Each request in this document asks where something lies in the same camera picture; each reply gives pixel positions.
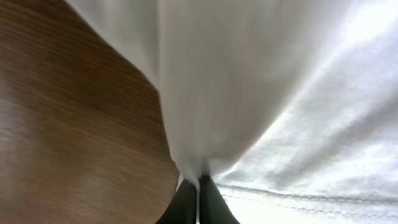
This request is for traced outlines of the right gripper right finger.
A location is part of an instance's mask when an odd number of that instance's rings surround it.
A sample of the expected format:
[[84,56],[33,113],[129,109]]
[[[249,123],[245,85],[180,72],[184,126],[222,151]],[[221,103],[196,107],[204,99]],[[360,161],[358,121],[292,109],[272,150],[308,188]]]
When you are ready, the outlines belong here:
[[231,213],[213,179],[209,175],[203,175],[199,183],[200,224],[240,224]]

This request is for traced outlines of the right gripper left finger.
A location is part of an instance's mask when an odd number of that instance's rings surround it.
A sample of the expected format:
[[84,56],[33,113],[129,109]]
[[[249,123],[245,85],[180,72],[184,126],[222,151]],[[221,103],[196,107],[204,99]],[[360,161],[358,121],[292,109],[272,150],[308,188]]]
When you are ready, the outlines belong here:
[[169,206],[155,224],[196,224],[197,189],[184,179]]

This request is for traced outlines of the white t-shirt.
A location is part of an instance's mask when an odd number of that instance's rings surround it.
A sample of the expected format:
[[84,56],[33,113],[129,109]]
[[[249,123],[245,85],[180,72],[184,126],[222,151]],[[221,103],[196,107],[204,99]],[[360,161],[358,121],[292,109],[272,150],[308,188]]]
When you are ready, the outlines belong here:
[[397,222],[397,2],[71,1],[240,223]]

